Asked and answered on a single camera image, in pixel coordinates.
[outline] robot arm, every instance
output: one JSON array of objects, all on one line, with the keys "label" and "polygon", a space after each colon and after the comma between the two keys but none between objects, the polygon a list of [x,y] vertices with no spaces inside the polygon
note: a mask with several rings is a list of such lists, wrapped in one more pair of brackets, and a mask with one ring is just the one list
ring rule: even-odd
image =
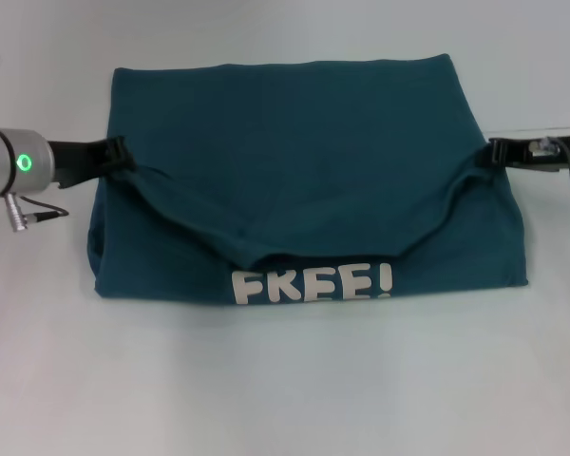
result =
[{"label": "robot arm", "polygon": [[52,182],[68,188],[122,169],[135,170],[122,137],[90,143],[50,142],[35,131],[0,128],[0,198],[6,202],[15,232],[26,230],[30,222],[67,214],[26,216],[17,197],[40,193]]},{"label": "robot arm", "polygon": [[570,137],[536,140],[491,138],[489,145],[478,151],[476,164],[482,167],[514,167],[535,171],[570,172]]}]

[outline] white background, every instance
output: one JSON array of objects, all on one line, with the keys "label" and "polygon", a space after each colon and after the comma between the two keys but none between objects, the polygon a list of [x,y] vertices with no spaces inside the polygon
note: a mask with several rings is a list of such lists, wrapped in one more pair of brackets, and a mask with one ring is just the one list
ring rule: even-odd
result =
[{"label": "white background", "polygon": [[[0,0],[0,126],[105,133],[114,67],[447,52],[483,131],[570,126],[570,0]],[[0,203],[0,456],[570,456],[570,190],[510,173],[531,285],[203,308],[102,301],[94,183]]]}]

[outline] green led light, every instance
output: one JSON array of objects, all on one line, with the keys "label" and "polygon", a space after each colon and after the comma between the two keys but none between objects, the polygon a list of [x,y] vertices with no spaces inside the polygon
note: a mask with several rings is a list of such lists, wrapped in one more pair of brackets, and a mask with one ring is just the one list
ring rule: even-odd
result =
[{"label": "green led light", "polygon": [[24,173],[27,173],[31,169],[31,158],[28,155],[20,155],[17,159],[17,166]]}]

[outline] white table surface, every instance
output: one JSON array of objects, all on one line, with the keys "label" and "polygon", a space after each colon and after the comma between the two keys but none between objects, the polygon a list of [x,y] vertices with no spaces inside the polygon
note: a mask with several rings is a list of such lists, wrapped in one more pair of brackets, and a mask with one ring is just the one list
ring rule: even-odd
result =
[{"label": "white table surface", "polygon": [[0,203],[0,456],[570,456],[570,188],[510,176],[529,287],[349,303],[101,300],[94,183]]}]

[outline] folded t-shirt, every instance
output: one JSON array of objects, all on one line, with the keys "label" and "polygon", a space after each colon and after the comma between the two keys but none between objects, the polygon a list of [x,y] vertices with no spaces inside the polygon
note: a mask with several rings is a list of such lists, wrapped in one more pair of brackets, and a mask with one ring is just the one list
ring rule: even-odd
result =
[{"label": "folded t-shirt", "polygon": [[239,304],[521,286],[523,222],[447,55],[118,69],[88,238],[106,297]]}]

